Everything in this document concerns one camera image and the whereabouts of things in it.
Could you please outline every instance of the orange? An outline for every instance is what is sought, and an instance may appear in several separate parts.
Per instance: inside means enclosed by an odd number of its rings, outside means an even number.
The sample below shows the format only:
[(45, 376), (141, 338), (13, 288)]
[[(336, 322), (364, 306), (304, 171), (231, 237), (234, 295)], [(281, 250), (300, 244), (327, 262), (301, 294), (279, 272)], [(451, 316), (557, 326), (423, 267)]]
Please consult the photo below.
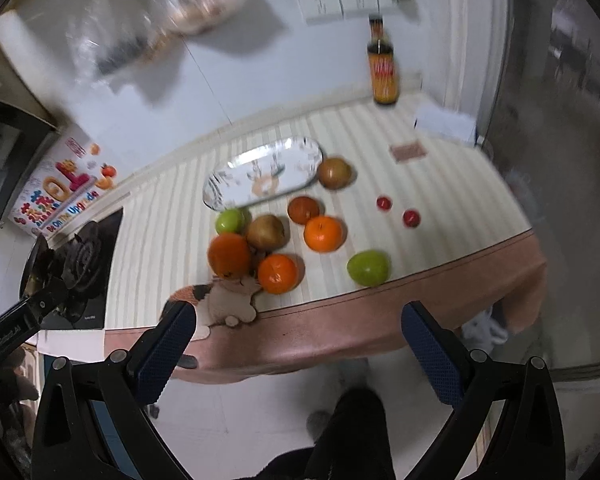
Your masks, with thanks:
[(271, 254), (258, 266), (258, 281), (269, 294), (284, 294), (298, 284), (298, 266), (284, 254)]
[(304, 226), (304, 243), (317, 253), (335, 251), (343, 242), (344, 229), (337, 218), (317, 216)]
[(213, 272), (224, 280), (238, 280), (251, 270), (247, 239), (236, 233), (222, 233), (211, 240), (206, 258)]
[(297, 196), (289, 202), (286, 213), (293, 222), (304, 225), (309, 219), (320, 215), (320, 205), (309, 196)]

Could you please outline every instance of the orange bottle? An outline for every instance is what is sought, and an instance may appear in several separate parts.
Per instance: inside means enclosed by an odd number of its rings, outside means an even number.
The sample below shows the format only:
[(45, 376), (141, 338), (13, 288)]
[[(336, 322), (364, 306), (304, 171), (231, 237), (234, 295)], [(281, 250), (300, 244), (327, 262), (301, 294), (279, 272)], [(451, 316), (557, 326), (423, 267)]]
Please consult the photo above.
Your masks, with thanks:
[(379, 105), (394, 105), (398, 100), (398, 78), (395, 73), (394, 46), (384, 37), (382, 16), (369, 16), (371, 41), (366, 47), (371, 70), (374, 101)]

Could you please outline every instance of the green fruit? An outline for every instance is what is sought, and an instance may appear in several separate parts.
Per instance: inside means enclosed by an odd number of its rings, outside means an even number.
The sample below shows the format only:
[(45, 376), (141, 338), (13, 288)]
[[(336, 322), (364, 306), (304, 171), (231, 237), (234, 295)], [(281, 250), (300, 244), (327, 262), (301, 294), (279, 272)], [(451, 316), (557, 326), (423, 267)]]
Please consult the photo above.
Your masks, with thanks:
[(227, 209), (222, 211), (216, 219), (216, 232), (239, 233), (244, 227), (244, 213), (241, 209)]
[(347, 263), (347, 272), (359, 285), (378, 286), (389, 278), (390, 267), (386, 254), (371, 249), (354, 254)]

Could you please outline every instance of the bottle label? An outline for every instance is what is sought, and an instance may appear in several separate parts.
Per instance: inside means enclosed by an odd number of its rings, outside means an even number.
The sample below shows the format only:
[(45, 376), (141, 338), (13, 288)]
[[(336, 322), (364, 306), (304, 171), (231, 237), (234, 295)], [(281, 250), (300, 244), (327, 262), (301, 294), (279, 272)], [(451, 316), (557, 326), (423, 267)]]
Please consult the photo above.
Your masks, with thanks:
[(398, 98), (394, 57), (391, 54), (369, 54), (368, 56), (375, 101), (393, 103)]

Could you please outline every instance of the oval plate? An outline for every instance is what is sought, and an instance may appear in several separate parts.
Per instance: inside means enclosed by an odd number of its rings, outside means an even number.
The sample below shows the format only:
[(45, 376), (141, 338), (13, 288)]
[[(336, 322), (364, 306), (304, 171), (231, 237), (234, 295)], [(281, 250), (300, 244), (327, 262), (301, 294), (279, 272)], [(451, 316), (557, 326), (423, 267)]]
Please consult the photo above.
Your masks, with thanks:
[(277, 140), (241, 153), (216, 168), (206, 178), (202, 200), (214, 211), (270, 200), (307, 186), (321, 162), (322, 152), (315, 140)]

